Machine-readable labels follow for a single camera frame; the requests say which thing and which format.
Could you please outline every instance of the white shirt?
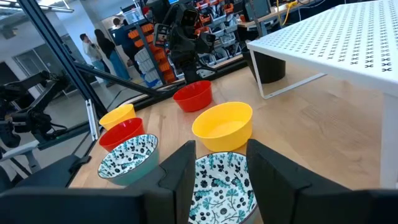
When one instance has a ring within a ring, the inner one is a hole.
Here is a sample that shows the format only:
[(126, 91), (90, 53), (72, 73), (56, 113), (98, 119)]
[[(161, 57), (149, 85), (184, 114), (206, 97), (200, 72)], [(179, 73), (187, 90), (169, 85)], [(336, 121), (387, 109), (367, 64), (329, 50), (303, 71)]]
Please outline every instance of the white shirt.
[(86, 42), (83, 42), (83, 49), (86, 53), (87, 56), (89, 56), (90, 60), (92, 62), (98, 61), (102, 59), (101, 52), (98, 50), (98, 47), (94, 44), (89, 44)]

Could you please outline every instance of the person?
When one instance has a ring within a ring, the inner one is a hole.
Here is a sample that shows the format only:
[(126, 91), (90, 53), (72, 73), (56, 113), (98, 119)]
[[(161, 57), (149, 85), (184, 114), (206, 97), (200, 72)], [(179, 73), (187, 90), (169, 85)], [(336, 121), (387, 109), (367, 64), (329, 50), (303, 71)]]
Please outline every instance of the person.
[(115, 44), (107, 39), (104, 33), (100, 29), (94, 30), (97, 42), (101, 50), (104, 52), (107, 59), (109, 59), (113, 65), (114, 71), (119, 78), (130, 80), (130, 75), (127, 72), (123, 62), (120, 60), (115, 50)]
[(116, 26), (117, 30), (114, 32), (114, 41), (116, 45), (122, 45), (124, 53), (129, 57), (129, 59), (134, 63), (134, 67), (137, 72), (142, 74), (139, 70), (138, 63), (134, 56), (137, 54), (139, 49), (134, 45), (134, 41), (129, 38), (129, 31), (124, 30), (120, 19), (115, 18), (113, 24)]
[[(88, 38), (86, 34), (80, 34), (80, 39), (83, 41), (83, 50), (85, 51), (86, 55), (90, 58), (91, 63), (94, 67), (98, 70), (103, 72), (111, 73), (108, 66), (105, 64), (100, 51), (98, 50), (97, 45), (93, 44), (91, 40)], [(106, 87), (110, 87), (113, 83), (104, 80)]]

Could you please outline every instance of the yellow bowl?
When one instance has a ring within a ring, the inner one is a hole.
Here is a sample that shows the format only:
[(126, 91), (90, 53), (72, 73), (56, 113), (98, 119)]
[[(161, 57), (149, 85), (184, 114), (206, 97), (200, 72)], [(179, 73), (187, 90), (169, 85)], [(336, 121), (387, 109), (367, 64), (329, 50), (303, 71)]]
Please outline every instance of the yellow bowl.
[(193, 122), (192, 131), (211, 151), (232, 151), (244, 145), (252, 133), (252, 108), (242, 102), (214, 106)]
[(103, 116), (99, 124), (102, 125), (107, 131), (109, 131), (114, 126), (122, 123), (125, 120), (135, 118), (136, 112), (134, 111), (134, 106), (132, 104), (121, 105), (115, 108), (111, 112)]

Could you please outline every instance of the bowl rim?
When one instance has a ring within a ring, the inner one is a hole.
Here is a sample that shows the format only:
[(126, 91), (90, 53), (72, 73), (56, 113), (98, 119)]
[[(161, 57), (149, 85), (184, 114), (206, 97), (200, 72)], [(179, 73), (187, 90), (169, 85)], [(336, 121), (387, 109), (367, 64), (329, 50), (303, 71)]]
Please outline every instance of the bowl rim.
[[(176, 95), (177, 93), (179, 93), (180, 90), (182, 90), (182, 89), (184, 89), (184, 88), (188, 88), (189, 86), (192, 86), (192, 85), (195, 84), (195, 83), (209, 83), (210, 85), (209, 85), (208, 88), (204, 89), (201, 93), (199, 93), (199, 94), (197, 94), (197, 95), (195, 95), (195, 96), (191, 96), (191, 97), (186, 98), (186, 99), (183, 99), (183, 100), (176, 100), (176, 99), (174, 98), (175, 95)], [(189, 84), (189, 85), (187, 85), (187, 86), (184, 86), (183, 88), (179, 89), (177, 92), (175, 92), (174, 95), (173, 95), (173, 100), (175, 100), (175, 101), (177, 101), (177, 102), (184, 102), (184, 101), (192, 100), (193, 98), (196, 98), (196, 97), (198, 97), (198, 96), (204, 94), (204, 92), (206, 92), (209, 88), (211, 88), (211, 86), (212, 86), (212, 83), (211, 83), (211, 81), (208, 81), (208, 80), (201, 80), (201, 81), (197, 81), (197, 82), (191, 83), (191, 84)]]
[[(141, 166), (143, 163), (145, 163), (145, 161), (147, 161), (151, 156), (154, 155), (154, 152), (155, 152), (156, 150), (158, 150), (157, 146), (159, 145), (159, 138), (156, 137), (156, 135), (154, 135), (154, 134), (141, 134), (141, 135), (135, 136), (135, 137), (133, 137), (133, 138), (131, 138), (131, 139), (137, 138), (137, 137), (139, 137), (139, 136), (146, 136), (146, 135), (155, 136), (157, 142), (156, 142), (156, 146), (155, 146), (154, 150), (153, 150), (152, 153), (148, 156), (148, 158), (144, 159), (144, 161), (141, 162), (138, 166), (134, 167), (132, 170), (130, 170), (130, 171), (124, 173), (124, 174), (128, 174), (128, 173), (130, 173), (131, 171), (133, 171), (135, 168)], [(99, 166), (98, 166), (98, 168), (97, 168), (98, 177), (100, 177), (100, 178), (102, 178), (102, 179), (105, 179), (105, 180), (111, 180), (111, 179), (115, 179), (115, 178), (118, 178), (118, 177), (121, 177), (121, 176), (124, 175), (124, 174), (120, 174), (120, 175), (117, 175), (116, 177), (108, 177), (108, 178), (100, 176), (100, 167), (101, 167), (101, 164), (102, 164), (102, 162), (104, 161), (104, 159), (101, 160), (101, 162), (100, 162), (100, 164), (99, 164)]]
[[(134, 105), (133, 105), (132, 103), (128, 103), (128, 104), (125, 104), (125, 105), (120, 105), (120, 106), (118, 106), (117, 108), (115, 108), (115, 109), (111, 110), (110, 112), (108, 112), (106, 115), (109, 115), (109, 114), (112, 113), (113, 111), (121, 110), (121, 109), (127, 108), (127, 107), (131, 107), (130, 109), (131, 109), (131, 110), (134, 110)], [(127, 110), (122, 116), (119, 116), (118, 118), (113, 119), (112, 121), (108, 121), (108, 122), (106, 122), (106, 123), (104, 123), (104, 121), (103, 121), (103, 119), (106, 118), (106, 115), (104, 115), (104, 116), (100, 119), (99, 124), (102, 125), (102, 126), (107, 125), (107, 124), (111, 124), (111, 123), (113, 123), (113, 122), (119, 120), (120, 118), (122, 118), (122, 117), (125, 116), (126, 114), (128, 114), (128, 112), (130, 112), (130, 110)]]
[[(127, 119), (127, 120), (125, 120), (125, 121), (123, 121), (123, 122), (120, 122), (119, 124), (122, 124), (122, 123), (124, 123), (124, 122), (126, 122), (126, 121), (134, 120), (134, 119), (140, 120), (140, 121), (141, 121), (141, 124), (134, 130), (134, 132), (135, 132), (135, 131), (137, 131), (137, 130), (139, 129), (140, 126), (143, 126), (143, 125), (144, 125), (144, 120), (143, 120), (142, 118), (138, 118), (138, 117), (130, 118), (130, 119)], [(101, 140), (105, 137), (106, 134), (108, 134), (110, 131), (112, 131), (112, 129), (118, 127), (119, 124), (113, 126), (111, 129), (107, 130), (107, 131), (105, 132), (105, 134), (103, 134), (103, 135), (100, 137), (98, 144), (100, 144), (101, 147), (107, 147), (107, 146), (111, 146), (111, 145), (115, 144), (115, 143), (111, 143), (111, 144), (107, 144), (107, 145), (102, 145), (102, 144), (101, 144)], [(131, 139), (131, 138), (126, 139), (126, 140), (122, 139), (122, 140), (119, 140), (119, 141), (122, 141), (122, 143), (123, 143), (123, 142), (125, 142), (125, 141), (127, 141), (127, 140), (130, 140), (130, 139)]]
[[(231, 151), (222, 151), (222, 152), (212, 152), (212, 153), (206, 154), (206, 155), (204, 155), (204, 156), (201, 156), (201, 157), (199, 157), (198, 159), (195, 160), (195, 163), (196, 163), (199, 159), (202, 159), (202, 158), (204, 158), (204, 157), (206, 157), (206, 156), (208, 156), (208, 155), (219, 154), (219, 153), (229, 153), (229, 152), (230, 152), (230, 153), (235, 153), (235, 154), (238, 154), (238, 155), (241, 155), (241, 156), (244, 156), (244, 157), (246, 158), (246, 162), (247, 162), (247, 158), (248, 158), (248, 157), (247, 157), (245, 154), (243, 154), (243, 153), (240, 153), (240, 152), (231, 152)], [(247, 217), (246, 217), (244, 220), (242, 220), (241, 222), (239, 222), (239, 223), (244, 223), (244, 222), (246, 222), (246, 221), (249, 219), (249, 217), (252, 216), (254, 212), (256, 212), (258, 206), (259, 206), (259, 203), (258, 203), (258, 201), (257, 201), (257, 199), (256, 199), (256, 206), (254, 206), (253, 211), (251, 211), (251, 213), (249, 213), (249, 214), (247, 215)]]
[(201, 135), (197, 134), (197, 133), (193, 130), (193, 126), (194, 126), (195, 123), (198, 121), (198, 119), (201, 118), (202, 116), (204, 116), (204, 114), (208, 113), (208, 111), (215, 110), (215, 108), (217, 108), (217, 107), (221, 107), (221, 106), (223, 106), (223, 105), (232, 104), (232, 103), (239, 103), (239, 104), (248, 106), (248, 107), (250, 108), (250, 117), (249, 117), (249, 120), (246, 121), (245, 124), (244, 124), (242, 127), (238, 128), (237, 130), (233, 131), (232, 133), (235, 133), (235, 132), (237, 132), (237, 131), (243, 129), (243, 128), (245, 127), (245, 125), (247, 125), (247, 124), (250, 122), (250, 120), (252, 119), (252, 117), (253, 117), (253, 108), (252, 108), (249, 104), (247, 104), (247, 103), (239, 102), (239, 101), (232, 101), (232, 102), (225, 102), (225, 103), (222, 103), (222, 104), (218, 104), (218, 105), (216, 105), (216, 106), (214, 106), (214, 107), (212, 107), (212, 108), (207, 109), (207, 110), (204, 111), (203, 113), (201, 113), (201, 114), (194, 120), (194, 122), (192, 123), (192, 133), (193, 133), (196, 137), (199, 137), (199, 138), (201, 138), (201, 139), (219, 139), (219, 138), (222, 138), (222, 137), (225, 137), (225, 136), (229, 136), (230, 134), (232, 134), (232, 133), (228, 133), (228, 134), (223, 134), (223, 135), (217, 136), (217, 137), (204, 137), (204, 136), (201, 136)]

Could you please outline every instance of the woman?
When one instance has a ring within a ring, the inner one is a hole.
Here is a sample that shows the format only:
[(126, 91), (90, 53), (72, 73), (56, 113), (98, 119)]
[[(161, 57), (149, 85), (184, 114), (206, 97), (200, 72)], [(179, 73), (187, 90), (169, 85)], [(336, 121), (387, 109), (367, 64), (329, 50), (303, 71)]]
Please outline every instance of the woman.
[(119, 78), (130, 80), (130, 75), (128, 74), (123, 62), (120, 60), (118, 54), (116, 53), (114, 43), (107, 39), (101, 30), (96, 29), (94, 33), (97, 37), (99, 47), (104, 52), (106, 57), (111, 61), (116, 75)]

